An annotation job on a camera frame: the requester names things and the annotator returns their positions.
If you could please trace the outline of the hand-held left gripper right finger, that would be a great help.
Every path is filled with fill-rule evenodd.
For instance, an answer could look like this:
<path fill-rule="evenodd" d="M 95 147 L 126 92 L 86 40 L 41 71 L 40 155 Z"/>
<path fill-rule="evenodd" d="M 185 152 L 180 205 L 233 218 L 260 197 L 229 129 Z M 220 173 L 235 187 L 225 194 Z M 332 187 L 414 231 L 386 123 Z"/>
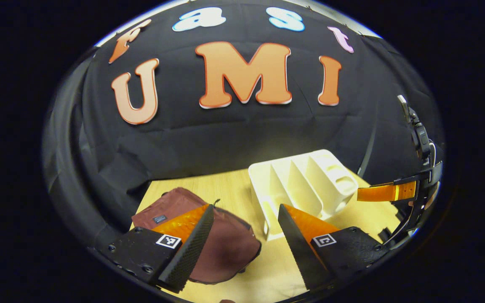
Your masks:
<path fill-rule="evenodd" d="M 290 205 L 280 205 L 278 222 L 310 291 L 348 284 L 389 253 L 358 227 L 338 229 Z"/>

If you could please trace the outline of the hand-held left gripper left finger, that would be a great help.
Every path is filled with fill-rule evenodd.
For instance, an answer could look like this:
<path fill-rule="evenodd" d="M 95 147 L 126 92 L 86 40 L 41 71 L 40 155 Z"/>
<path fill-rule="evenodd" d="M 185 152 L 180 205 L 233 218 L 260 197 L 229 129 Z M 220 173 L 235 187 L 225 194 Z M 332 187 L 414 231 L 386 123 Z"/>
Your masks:
<path fill-rule="evenodd" d="M 194 270 L 213 222 L 213 205 L 204 205 L 154 229 L 135 226 L 96 245 L 96 251 L 129 278 L 177 293 Z"/>

